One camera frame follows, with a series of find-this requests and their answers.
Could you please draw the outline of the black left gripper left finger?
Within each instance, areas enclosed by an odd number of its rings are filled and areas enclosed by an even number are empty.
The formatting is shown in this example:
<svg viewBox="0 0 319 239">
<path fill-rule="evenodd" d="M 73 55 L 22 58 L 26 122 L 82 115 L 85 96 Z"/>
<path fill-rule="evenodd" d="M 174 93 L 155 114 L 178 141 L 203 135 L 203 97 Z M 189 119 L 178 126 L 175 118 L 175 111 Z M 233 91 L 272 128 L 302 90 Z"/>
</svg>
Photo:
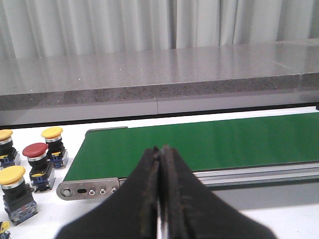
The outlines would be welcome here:
<svg viewBox="0 0 319 239">
<path fill-rule="evenodd" d="M 65 225 L 58 239 L 155 239 L 159 149 L 146 149 L 119 189 L 95 209 Z"/>
</svg>

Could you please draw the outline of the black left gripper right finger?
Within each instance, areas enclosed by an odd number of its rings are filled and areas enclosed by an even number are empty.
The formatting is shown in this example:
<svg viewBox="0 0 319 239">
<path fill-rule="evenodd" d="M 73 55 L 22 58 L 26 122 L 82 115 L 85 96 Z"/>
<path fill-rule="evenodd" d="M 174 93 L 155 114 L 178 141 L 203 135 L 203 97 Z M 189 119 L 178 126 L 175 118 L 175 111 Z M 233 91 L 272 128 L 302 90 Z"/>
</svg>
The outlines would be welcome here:
<svg viewBox="0 0 319 239">
<path fill-rule="evenodd" d="M 243 215 L 204 186 L 175 148 L 160 150 L 162 195 L 171 239 L 274 239 L 266 226 Z"/>
</svg>

